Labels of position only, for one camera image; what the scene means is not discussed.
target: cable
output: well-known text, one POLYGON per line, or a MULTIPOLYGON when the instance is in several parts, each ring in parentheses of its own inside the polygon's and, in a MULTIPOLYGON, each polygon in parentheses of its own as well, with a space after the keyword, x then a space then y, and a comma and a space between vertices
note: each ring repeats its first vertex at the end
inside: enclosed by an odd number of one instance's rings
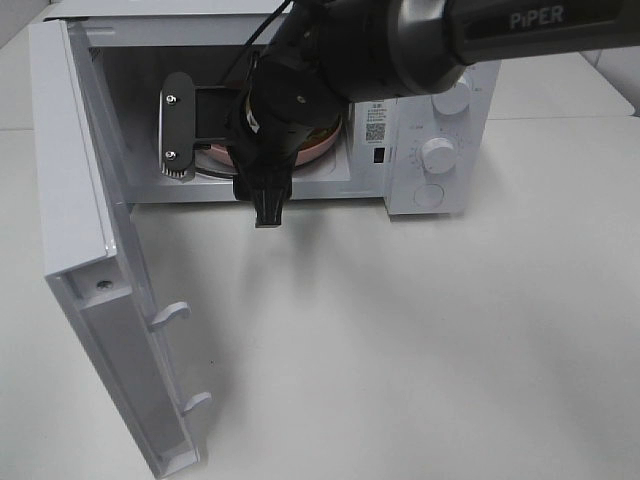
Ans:
POLYGON ((199 173, 200 175, 204 175, 206 177, 221 178, 223 180, 233 180, 233 177, 238 176, 237 173, 218 172, 215 170, 209 170, 207 168, 202 168, 198 166, 196 166, 196 173, 199 173))
POLYGON ((269 25, 271 25, 271 23, 276 18, 278 18, 282 14, 282 12, 284 12, 284 10, 289 6, 289 4, 292 1, 293 0, 285 0, 284 2, 282 2, 282 4, 280 4, 280 6, 278 8, 276 8, 273 11, 273 13, 266 18, 266 20, 264 22, 262 22, 260 24, 260 26, 257 28, 257 30, 255 32, 253 32, 253 34, 249 37, 249 39, 242 46, 242 49, 240 50, 240 52, 238 52, 238 54, 235 56, 233 61, 229 64, 227 69, 224 71, 224 73, 220 77, 220 80, 218 81, 218 85, 224 85, 224 82, 227 79, 227 77, 229 76, 229 74, 231 73, 231 71, 233 70, 233 67, 235 67, 238 64, 238 62, 240 61, 240 59, 242 57, 244 57, 244 55, 247 53, 247 51, 249 50, 251 45, 253 45, 253 42, 255 42, 258 39, 258 37, 262 34, 262 32, 264 32, 267 29, 267 27, 269 25))

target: white table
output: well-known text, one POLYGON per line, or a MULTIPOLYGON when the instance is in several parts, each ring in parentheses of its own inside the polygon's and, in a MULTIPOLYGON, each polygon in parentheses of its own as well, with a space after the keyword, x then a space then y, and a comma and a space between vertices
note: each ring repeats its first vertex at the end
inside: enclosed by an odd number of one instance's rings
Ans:
MULTIPOLYGON (((179 373, 216 399, 194 417, 209 459, 176 478, 635 477, 639 136, 492 122, 458 218, 307 202, 256 231, 244 205, 138 208, 158 300, 194 310, 179 373)), ((0 478, 151 478, 39 280, 33 175, 0 188, 23 199, 1 218, 0 478)))
POLYGON ((579 53, 502 62, 489 118, 618 117, 635 109, 579 53))

